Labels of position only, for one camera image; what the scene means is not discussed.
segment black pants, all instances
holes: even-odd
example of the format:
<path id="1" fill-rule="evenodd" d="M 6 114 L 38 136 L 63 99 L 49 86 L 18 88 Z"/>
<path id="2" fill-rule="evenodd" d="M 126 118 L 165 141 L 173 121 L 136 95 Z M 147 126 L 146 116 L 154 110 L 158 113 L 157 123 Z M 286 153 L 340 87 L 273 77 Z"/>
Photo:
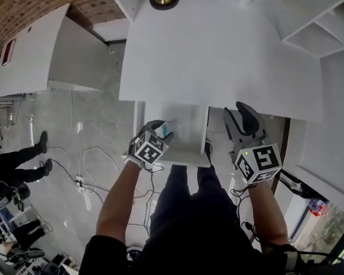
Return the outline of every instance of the black pants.
<path id="1" fill-rule="evenodd" d="M 41 226 L 40 222 L 35 220 L 28 224 L 24 224 L 13 231 L 13 235 L 23 250 L 28 249 L 36 240 L 45 235 L 45 232 L 42 228 L 38 228 L 36 231 L 29 234 L 39 226 Z"/>
<path id="2" fill-rule="evenodd" d="M 42 167 L 37 169 L 17 169 L 17 167 L 41 153 L 38 144 L 34 147 L 25 148 L 18 152 L 0 154 L 0 180 L 9 186 L 19 186 L 23 182 L 34 182 L 41 179 L 45 175 Z M 0 183 L 0 197 L 5 196 L 11 188 L 7 188 Z"/>
<path id="3" fill-rule="evenodd" d="M 178 215 L 186 204 L 191 202 L 214 201 L 220 207 L 226 208 L 232 215 L 236 215 L 236 206 L 222 188 L 213 165 L 209 168 L 198 168 L 197 182 L 199 190 L 191 196 L 187 185 L 187 167 L 172 166 L 166 187 L 162 190 L 151 216 L 151 234 Z"/>

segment power strip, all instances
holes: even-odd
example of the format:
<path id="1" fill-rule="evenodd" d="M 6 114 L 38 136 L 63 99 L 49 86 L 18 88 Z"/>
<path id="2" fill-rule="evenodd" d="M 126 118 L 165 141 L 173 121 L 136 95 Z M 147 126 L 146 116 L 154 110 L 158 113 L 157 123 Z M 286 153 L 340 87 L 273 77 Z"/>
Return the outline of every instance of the power strip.
<path id="1" fill-rule="evenodd" d="M 78 187 L 78 192 L 83 194 L 87 210 L 91 211 L 92 206 L 91 206 L 91 201 L 89 200 L 89 194 L 88 194 L 87 190 L 82 186 L 82 184 L 84 183 L 84 179 L 83 179 L 83 177 L 81 177 L 79 175 L 77 175 L 75 177 L 75 179 L 77 181 L 76 185 Z"/>

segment wooden shelf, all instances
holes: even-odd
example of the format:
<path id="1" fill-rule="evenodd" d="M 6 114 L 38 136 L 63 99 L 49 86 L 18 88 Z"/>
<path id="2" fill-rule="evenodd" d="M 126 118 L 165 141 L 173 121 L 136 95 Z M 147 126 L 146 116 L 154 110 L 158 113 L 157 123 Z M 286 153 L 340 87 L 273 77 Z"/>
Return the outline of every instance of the wooden shelf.
<path id="1" fill-rule="evenodd" d="M 287 40 L 306 26 L 316 21 L 344 0 L 281 0 L 278 13 L 282 40 Z"/>
<path id="2" fill-rule="evenodd" d="M 306 26 L 287 42 L 320 57 L 344 48 L 344 44 L 315 23 Z"/>
<path id="3" fill-rule="evenodd" d="M 344 3 L 317 19 L 316 23 L 344 44 Z"/>

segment window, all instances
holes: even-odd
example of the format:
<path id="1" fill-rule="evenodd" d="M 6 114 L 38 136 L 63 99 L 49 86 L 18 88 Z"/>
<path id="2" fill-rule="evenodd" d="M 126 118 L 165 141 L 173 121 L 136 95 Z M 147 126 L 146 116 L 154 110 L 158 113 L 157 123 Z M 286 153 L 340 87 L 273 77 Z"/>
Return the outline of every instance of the window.
<path id="1" fill-rule="evenodd" d="M 306 208 L 291 236 L 291 241 L 301 251 L 342 256 L 344 254 L 344 212 L 329 203 L 325 214 L 316 217 L 310 213 L 309 208 Z M 315 263 L 329 260 L 329 258 L 311 254 L 302 255 L 302 258 L 305 262 L 314 260 Z"/>

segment white table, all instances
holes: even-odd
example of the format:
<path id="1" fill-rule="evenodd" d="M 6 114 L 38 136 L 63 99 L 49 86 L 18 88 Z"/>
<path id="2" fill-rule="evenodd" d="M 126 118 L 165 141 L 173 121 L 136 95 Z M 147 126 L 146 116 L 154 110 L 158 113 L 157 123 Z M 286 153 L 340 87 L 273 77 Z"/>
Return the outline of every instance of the white table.
<path id="1" fill-rule="evenodd" d="M 280 0 L 180 0 L 167 11 L 140 0 L 127 38 L 121 100 L 184 103 L 318 121 L 319 58 L 282 42 Z"/>
<path id="2" fill-rule="evenodd" d="M 15 35 L 11 60 L 2 66 L 4 45 L 0 97 L 49 87 L 77 91 L 102 88 L 109 74 L 109 48 L 65 16 L 69 5 L 53 10 Z"/>

